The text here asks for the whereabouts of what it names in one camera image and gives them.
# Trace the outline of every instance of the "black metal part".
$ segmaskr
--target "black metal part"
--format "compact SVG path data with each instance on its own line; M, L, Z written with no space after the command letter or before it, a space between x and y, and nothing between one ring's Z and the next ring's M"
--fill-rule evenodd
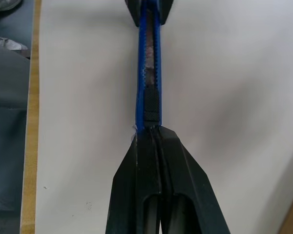
M137 27L140 24L141 1L144 0L125 0L131 17ZM173 0L154 0L158 1L161 25L165 24L169 15Z
M164 127L140 132L112 185L106 234L229 234L209 179Z

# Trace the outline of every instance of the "black jaw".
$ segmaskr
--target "black jaw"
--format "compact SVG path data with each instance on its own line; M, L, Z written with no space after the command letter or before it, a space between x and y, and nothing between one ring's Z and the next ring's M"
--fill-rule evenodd
M144 0L125 0L131 17L137 27L140 24L141 1ZM161 25L165 24L169 15L173 0L154 0L158 2Z
M209 179L174 131L146 129L114 179L106 234L229 234Z

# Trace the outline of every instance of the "dark floor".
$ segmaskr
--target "dark floor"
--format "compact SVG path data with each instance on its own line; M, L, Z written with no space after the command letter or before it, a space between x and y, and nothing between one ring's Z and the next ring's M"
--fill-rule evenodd
M23 0L16 8L0 12L0 37L9 38L31 48L34 0ZM0 211L0 234L20 233L20 211Z

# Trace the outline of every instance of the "white surface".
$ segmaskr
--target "white surface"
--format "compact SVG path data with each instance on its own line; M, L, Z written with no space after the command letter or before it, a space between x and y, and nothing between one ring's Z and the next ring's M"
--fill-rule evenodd
M123 0L43 0L37 234L103 234L134 133L138 29ZM293 0L176 0L163 125L208 174L232 234L293 200Z

